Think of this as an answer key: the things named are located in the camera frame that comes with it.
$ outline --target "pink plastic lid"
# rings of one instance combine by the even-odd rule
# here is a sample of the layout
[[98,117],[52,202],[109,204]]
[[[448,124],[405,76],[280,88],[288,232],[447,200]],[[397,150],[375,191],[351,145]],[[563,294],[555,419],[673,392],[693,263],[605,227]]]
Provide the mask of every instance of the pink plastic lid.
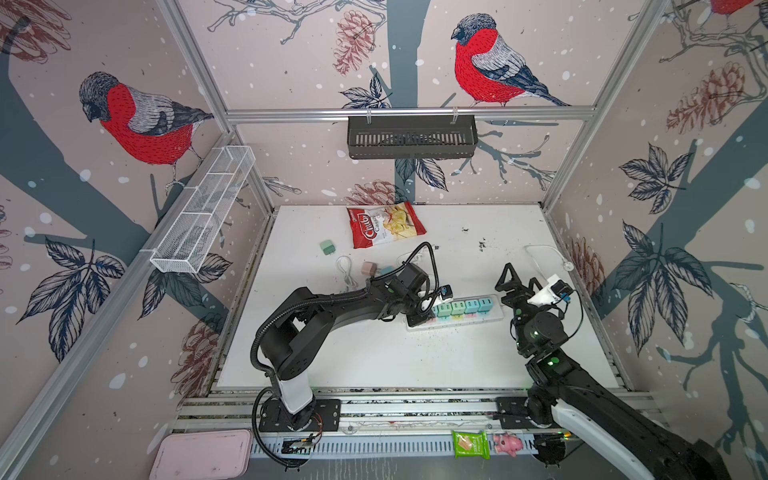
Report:
[[150,480],[224,480],[248,468],[250,430],[169,435],[149,475]]

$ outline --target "black metal basket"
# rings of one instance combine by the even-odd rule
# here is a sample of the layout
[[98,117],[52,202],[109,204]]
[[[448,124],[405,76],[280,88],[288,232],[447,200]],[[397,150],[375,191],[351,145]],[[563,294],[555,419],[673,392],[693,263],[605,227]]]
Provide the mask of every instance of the black metal basket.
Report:
[[349,156],[373,158],[467,158],[475,154],[474,115],[349,117]]

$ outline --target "wire basket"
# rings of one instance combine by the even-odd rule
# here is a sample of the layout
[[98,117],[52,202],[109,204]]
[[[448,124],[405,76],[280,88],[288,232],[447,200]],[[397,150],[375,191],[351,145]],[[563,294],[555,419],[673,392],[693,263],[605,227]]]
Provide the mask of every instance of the wire basket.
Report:
[[150,261],[161,272],[196,273],[255,162],[250,147],[221,149]]
[[349,157],[467,158],[475,154],[478,129],[474,115],[350,117]]

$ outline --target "white table surface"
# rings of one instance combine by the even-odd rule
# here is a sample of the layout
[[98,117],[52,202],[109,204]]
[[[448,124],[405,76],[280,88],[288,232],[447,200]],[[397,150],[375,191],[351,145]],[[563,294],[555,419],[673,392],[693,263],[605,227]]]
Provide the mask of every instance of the white table surface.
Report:
[[[544,217],[528,205],[417,205],[416,214],[426,235],[353,249],[346,207],[281,207],[266,251],[253,281],[243,315],[219,378],[221,387],[268,385],[249,359],[250,346],[263,321],[296,289],[313,293],[339,293],[346,288],[336,259],[349,255],[353,276],[360,286],[363,261],[394,265],[422,241],[435,248],[441,285],[449,284],[454,296],[496,293],[494,285],[507,262],[524,283],[537,276],[523,250],[529,244],[554,246]],[[323,255],[320,242],[330,239],[336,252]],[[485,245],[481,251],[481,242]],[[529,249],[547,276],[556,273],[571,283],[556,252]],[[431,274],[426,255],[420,266]],[[542,284],[545,279],[539,276]],[[532,381],[526,359],[517,354],[509,335],[511,309],[505,319],[474,326],[446,327],[407,332],[405,316],[391,323],[358,322],[334,330],[308,368],[313,387],[417,387],[417,388],[527,388]],[[574,295],[564,320],[565,332],[576,330],[581,311]],[[579,362],[601,385],[617,387],[603,349],[588,318],[563,350]],[[267,362],[260,355],[262,362]]]

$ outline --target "white mesh basket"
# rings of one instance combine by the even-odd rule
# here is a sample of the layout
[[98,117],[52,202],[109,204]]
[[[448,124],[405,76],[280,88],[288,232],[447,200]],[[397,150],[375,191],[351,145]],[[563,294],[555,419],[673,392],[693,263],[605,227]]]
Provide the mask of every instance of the white mesh basket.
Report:
[[200,270],[255,160],[250,147],[228,145],[221,149],[152,254],[151,262],[159,271]]

